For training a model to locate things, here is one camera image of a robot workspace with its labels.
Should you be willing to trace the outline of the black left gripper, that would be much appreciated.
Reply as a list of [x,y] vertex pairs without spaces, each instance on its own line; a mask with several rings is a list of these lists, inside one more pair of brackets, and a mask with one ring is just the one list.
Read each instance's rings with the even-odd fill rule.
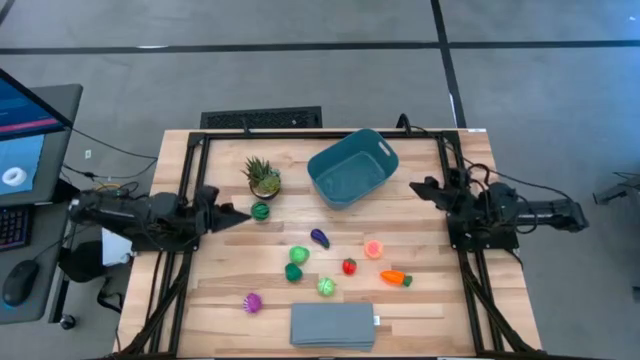
[[224,231],[251,219],[250,214],[236,210],[232,203],[216,205],[210,201],[195,200],[193,208],[197,235]]

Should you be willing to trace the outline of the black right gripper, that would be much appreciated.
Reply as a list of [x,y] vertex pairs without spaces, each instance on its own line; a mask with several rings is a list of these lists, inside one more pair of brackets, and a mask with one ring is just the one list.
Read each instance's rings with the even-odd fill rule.
[[453,216],[466,216],[471,212],[471,190],[457,190],[451,187],[441,188],[439,181],[431,176],[422,182],[411,182],[410,188],[425,201],[433,202],[436,207]]

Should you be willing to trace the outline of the orange toy carrot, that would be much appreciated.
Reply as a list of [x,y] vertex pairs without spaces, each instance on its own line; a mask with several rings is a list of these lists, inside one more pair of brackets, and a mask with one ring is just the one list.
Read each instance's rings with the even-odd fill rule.
[[380,273],[380,277],[388,284],[409,287],[413,282],[413,277],[401,271],[385,270]]

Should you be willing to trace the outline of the potted succulent plant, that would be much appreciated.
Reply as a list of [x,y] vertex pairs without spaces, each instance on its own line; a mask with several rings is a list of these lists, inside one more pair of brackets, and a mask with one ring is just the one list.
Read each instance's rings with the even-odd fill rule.
[[247,177],[252,194],[261,200],[272,200],[281,190],[280,172],[266,159],[247,158],[242,173]]

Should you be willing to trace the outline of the teal plastic bin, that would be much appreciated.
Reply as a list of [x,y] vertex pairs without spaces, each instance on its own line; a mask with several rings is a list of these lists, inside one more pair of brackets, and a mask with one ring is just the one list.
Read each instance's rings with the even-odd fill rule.
[[342,210],[382,186],[398,166],[399,158],[383,136],[361,129],[314,155],[307,171],[324,202]]

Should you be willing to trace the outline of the black keyboard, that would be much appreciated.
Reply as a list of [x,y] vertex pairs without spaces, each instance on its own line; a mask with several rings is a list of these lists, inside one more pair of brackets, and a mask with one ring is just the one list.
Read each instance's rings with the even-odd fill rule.
[[322,108],[287,107],[202,112],[201,129],[322,128]]
[[32,206],[0,208],[0,252],[27,246],[32,220]]

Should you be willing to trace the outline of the white paper sheet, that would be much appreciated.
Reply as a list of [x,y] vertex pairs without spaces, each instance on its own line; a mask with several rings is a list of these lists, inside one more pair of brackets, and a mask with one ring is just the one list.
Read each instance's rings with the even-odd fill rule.
[[102,264],[106,267],[126,264],[134,256],[132,242],[106,228],[102,234]]

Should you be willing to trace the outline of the grey folded cloth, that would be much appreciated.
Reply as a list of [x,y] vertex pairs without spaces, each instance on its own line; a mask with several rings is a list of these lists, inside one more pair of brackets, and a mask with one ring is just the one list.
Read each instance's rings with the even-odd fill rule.
[[376,337],[374,320],[371,303],[294,303],[290,344],[369,352]]

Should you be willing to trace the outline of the black bag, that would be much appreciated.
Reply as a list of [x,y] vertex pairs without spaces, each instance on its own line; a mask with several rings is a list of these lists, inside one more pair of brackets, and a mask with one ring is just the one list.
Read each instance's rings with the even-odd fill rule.
[[106,274],[102,254],[101,241],[84,242],[73,250],[62,248],[58,267],[71,281],[86,283]]

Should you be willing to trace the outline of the grey desk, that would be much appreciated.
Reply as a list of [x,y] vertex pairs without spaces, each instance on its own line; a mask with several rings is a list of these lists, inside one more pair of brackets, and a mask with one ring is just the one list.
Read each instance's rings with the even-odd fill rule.
[[82,91],[0,81],[0,325],[45,313],[78,192],[60,172]]

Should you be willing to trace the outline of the black floor stand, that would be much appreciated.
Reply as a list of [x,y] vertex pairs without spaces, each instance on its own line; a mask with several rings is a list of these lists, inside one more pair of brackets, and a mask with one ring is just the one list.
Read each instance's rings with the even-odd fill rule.
[[617,198],[628,197],[630,201],[640,207],[640,173],[614,172],[622,181],[612,187],[593,194],[597,205],[607,205]]

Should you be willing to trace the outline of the black desk leg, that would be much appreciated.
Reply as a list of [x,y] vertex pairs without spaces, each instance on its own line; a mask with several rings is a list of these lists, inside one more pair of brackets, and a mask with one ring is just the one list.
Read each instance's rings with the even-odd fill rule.
[[49,313],[48,322],[59,323],[63,317],[63,310],[66,301],[66,296],[69,288],[69,280],[66,277],[61,278],[56,286],[52,308]]

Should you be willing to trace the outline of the computer monitor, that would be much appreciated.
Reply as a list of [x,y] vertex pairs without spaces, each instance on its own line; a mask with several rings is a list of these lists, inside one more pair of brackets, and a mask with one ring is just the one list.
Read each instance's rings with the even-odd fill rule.
[[55,199],[81,90],[65,115],[0,68],[0,207]]

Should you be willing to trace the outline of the black computer mouse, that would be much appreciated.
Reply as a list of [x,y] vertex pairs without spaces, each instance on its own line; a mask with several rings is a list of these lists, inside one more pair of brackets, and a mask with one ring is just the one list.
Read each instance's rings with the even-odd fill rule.
[[2,287],[2,300],[11,307],[21,305],[31,294],[39,265],[35,260],[18,263],[7,275]]

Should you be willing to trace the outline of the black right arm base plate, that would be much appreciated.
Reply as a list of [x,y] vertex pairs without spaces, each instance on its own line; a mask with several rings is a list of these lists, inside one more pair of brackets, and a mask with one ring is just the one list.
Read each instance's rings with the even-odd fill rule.
[[512,225],[487,220],[481,215],[446,217],[451,247],[459,251],[475,252],[485,249],[513,250],[519,247]]

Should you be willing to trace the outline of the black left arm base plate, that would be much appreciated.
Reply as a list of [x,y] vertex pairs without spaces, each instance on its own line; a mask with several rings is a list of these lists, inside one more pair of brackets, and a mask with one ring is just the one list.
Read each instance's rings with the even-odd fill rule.
[[200,234],[193,228],[152,223],[130,229],[129,237],[136,251],[182,252],[195,246]]

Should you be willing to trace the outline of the black aluminium table frame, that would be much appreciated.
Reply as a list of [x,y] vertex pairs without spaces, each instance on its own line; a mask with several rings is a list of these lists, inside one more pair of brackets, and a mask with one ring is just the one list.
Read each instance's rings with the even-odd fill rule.
[[[203,182],[219,188],[221,202],[232,202],[245,212],[254,201],[242,173],[248,157],[271,161],[283,178],[267,220],[248,221],[201,241],[186,288],[178,357],[343,357],[341,349],[290,344],[291,305],[318,302],[316,284],[324,277],[336,282],[335,302],[373,305],[381,322],[373,357],[474,355],[445,215],[409,186],[426,176],[441,176],[436,142],[423,134],[410,138],[395,132],[389,144],[400,164],[391,179],[351,207],[335,211],[317,195],[307,164],[338,136],[337,131],[314,129],[269,139],[263,133],[245,137],[225,130],[214,132],[211,142],[202,146],[191,143],[186,130],[164,134],[153,192],[175,192]],[[311,239],[313,229],[328,237],[329,249]],[[363,247],[370,240],[384,245],[381,258],[365,255]],[[299,266],[302,279],[290,283],[285,266],[292,263],[289,250],[294,246],[306,247],[310,257]],[[357,262],[354,275],[342,271],[347,258]],[[385,270],[404,272],[413,282],[409,287],[388,284],[380,277]],[[249,293],[262,298],[258,313],[243,309]]]

